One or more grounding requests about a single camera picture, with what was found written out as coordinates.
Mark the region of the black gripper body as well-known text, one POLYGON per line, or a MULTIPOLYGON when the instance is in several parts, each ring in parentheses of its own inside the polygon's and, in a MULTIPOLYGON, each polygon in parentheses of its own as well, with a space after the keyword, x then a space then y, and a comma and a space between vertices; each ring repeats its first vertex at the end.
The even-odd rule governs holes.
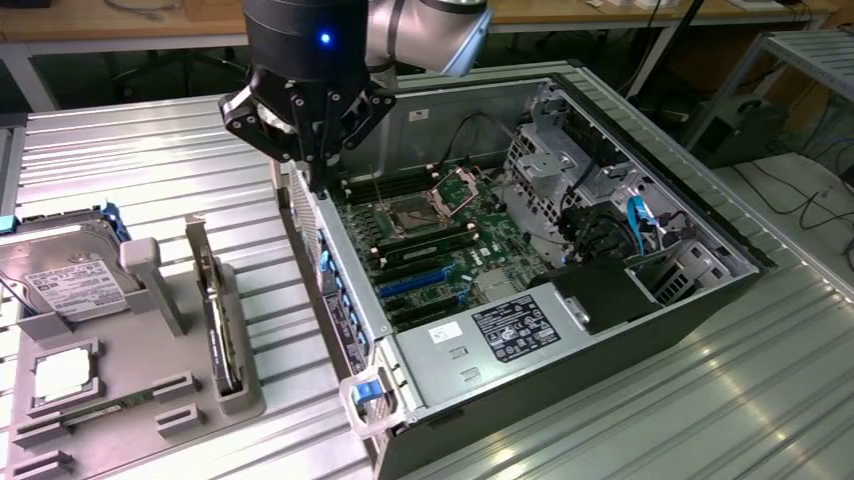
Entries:
POLYGON ((255 94, 280 94, 287 83, 311 92, 366 89, 366 1, 245 1, 243 14, 255 94))

